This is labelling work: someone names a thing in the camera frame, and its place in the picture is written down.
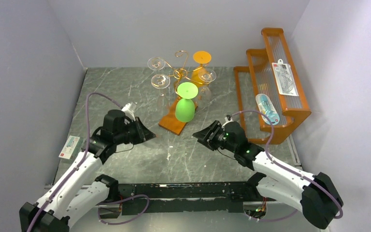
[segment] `ribbed translucent panel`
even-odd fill
[[[286,118],[285,116],[282,115],[282,107],[278,96],[279,93],[277,86],[275,84],[275,78],[273,76],[269,60],[268,59],[264,60],[261,57],[252,57],[252,59],[254,66],[258,65],[259,67],[264,67],[261,64],[264,64],[266,62],[266,66],[264,68],[260,70],[254,68],[255,77],[257,80],[258,93],[263,93],[271,99],[271,102],[274,105],[275,110],[277,111],[281,120],[281,122],[278,124],[279,125],[286,124]]]
[[[281,39],[279,36],[268,36],[268,41],[272,47],[272,54],[274,55],[274,62],[278,62],[282,59],[284,63],[288,63],[288,59],[285,55],[284,47],[282,46]],[[287,108],[302,108],[300,97],[283,95],[285,97]]]

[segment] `wooden shelf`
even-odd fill
[[[266,94],[280,116],[280,122],[274,126],[274,137],[271,141],[271,144],[280,144],[311,114],[311,110],[309,109],[294,62],[289,52],[284,37],[284,31],[278,28],[264,28],[261,33],[265,41],[265,48],[248,49],[246,51],[248,66],[234,67],[238,106],[240,111],[244,110],[238,73],[247,72],[250,73],[251,76],[254,95],[256,96],[260,93]],[[291,65],[299,96],[279,94],[273,69],[271,68],[271,64],[278,59],[282,59],[285,63]],[[241,126],[246,129],[243,116],[241,116]],[[264,132],[271,132],[270,125],[266,124],[262,117],[259,117],[259,129]],[[268,137],[249,138],[250,142],[256,144],[264,144],[267,140]]]

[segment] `black wire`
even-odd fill
[[[122,151],[117,151],[115,153],[120,153],[120,152],[125,152],[125,151],[130,151],[134,148],[134,144],[132,144],[131,148],[127,149],[127,150],[122,150]]]
[[[229,156],[223,154],[220,150],[217,150],[217,151],[218,151],[221,155],[223,155],[223,156],[225,156],[225,157],[228,157],[228,158],[230,158],[230,159],[232,159],[232,160],[235,160],[234,158],[231,158],[231,157],[229,157]]]

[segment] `gray table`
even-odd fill
[[[226,114],[238,111],[235,80],[232,67],[214,67],[217,79],[210,84],[213,100],[205,108],[198,108],[194,119],[184,128],[180,136],[174,135],[158,126],[161,119],[157,108],[158,90],[151,86],[153,71],[148,68],[90,68],[87,71],[79,100],[73,114],[69,135],[86,138],[85,99],[90,92],[96,91],[117,100],[121,105],[137,102],[135,112],[144,125],[160,139],[153,141],[155,148],[136,145],[128,152],[111,156],[86,183],[91,184],[99,174],[107,174],[120,183],[181,183],[181,182],[219,182],[246,181],[253,172],[240,166],[236,161],[222,156],[217,151],[210,151],[197,143],[191,135],[214,120],[224,122]],[[246,109],[255,109],[256,103],[248,74],[240,76],[243,103]],[[170,89],[171,102],[175,100]],[[90,98],[89,119],[91,131],[103,123],[103,117],[115,105],[108,100],[93,96]],[[259,131],[258,116],[246,114],[247,135],[265,137]],[[271,145],[271,153],[294,165],[289,141],[280,145]],[[117,150],[130,148],[130,145],[118,146]],[[55,177],[57,181],[69,168],[72,161],[61,160]]]

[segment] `white wall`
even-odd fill
[[[312,0],[290,47],[312,109],[294,133],[302,164],[342,196],[333,232],[371,232],[371,1]]]
[[[87,67],[144,67],[161,56],[174,65],[206,50],[213,66],[247,65],[262,48],[261,29],[292,33],[309,0],[49,0]],[[196,65],[189,59],[190,65]]]
[[[84,74],[47,0],[0,0],[0,232],[53,180]]]

